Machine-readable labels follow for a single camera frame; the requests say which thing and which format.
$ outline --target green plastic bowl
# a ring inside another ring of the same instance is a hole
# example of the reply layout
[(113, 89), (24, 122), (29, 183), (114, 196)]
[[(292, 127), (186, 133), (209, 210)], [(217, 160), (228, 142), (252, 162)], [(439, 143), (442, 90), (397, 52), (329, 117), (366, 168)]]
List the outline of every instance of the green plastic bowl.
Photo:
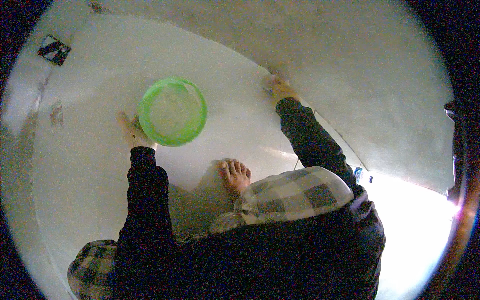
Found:
[(207, 115), (198, 87), (179, 77), (156, 82), (138, 105), (145, 134), (162, 146), (178, 147), (193, 141), (202, 132)]

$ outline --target black square object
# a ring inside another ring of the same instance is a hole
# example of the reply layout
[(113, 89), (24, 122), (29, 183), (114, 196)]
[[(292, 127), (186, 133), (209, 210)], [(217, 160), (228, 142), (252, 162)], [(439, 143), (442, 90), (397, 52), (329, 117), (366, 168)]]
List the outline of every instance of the black square object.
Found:
[(61, 66), (67, 59), (70, 50), (70, 47), (64, 45), (53, 36), (48, 35), (43, 40), (40, 49), (38, 49), (38, 55)]

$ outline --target green rim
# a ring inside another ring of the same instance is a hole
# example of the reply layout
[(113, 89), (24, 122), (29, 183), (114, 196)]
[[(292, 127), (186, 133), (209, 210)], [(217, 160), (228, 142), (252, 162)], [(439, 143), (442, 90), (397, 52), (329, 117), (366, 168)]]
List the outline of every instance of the green rim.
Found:
[[(179, 90), (185, 90), (184, 84), (192, 86), (200, 98), (200, 118), (187, 121), (183, 131), (180, 132), (175, 138), (162, 136), (155, 131), (155, 128), (150, 121), (150, 108), (152, 103), (166, 86), (175, 87)], [(138, 105), (139, 121), (145, 134), (162, 146), (178, 147), (193, 141), (202, 132), (207, 121), (207, 115), (208, 111), (205, 98), (198, 87), (194, 83), (179, 77), (169, 77), (153, 84), (153, 86), (146, 91), (143, 99)]]

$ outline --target human hand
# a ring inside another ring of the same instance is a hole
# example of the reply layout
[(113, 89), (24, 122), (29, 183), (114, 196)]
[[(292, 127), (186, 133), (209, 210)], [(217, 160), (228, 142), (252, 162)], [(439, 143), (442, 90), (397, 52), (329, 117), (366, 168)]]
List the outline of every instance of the human hand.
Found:
[(263, 87), (269, 97), (276, 105), (280, 100), (284, 98), (300, 99), (300, 96), (295, 90), (282, 78), (277, 75), (269, 75), (263, 79)]
[(136, 115), (130, 122), (127, 114), (121, 111), (117, 114), (117, 121), (122, 129), (125, 140), (131, 148), (142, 146), (156, 150), (158, 144), (152, 141), (144, 133), (144, 130), (142, 129), (142, 126), (138, 120), (138, 115)]

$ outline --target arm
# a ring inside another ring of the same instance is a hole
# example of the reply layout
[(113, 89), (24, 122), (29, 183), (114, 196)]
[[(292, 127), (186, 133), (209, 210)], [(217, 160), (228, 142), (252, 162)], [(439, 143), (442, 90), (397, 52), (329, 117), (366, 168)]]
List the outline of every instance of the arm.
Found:
[(140, 296), (154, 288), (156, 271), (177, 249), (168, 211), (168, 176), (156, 165), (156, 144), (120, 114), (119, 121), (131, 146), (128, 172), (128, 216), (120, 231), (116, 254), (118, 299)]
[(363, 188), (357, 185), (342, 149), (317, 122), (312, 109), (304, 107), (299, 102), (300, 96), (280, 78), (273, 76), (265, 85), (281, 118), (282, 132), (303, 166), (323, 167), (335, 173), (353, 190), (355, 197), (360, 196)]

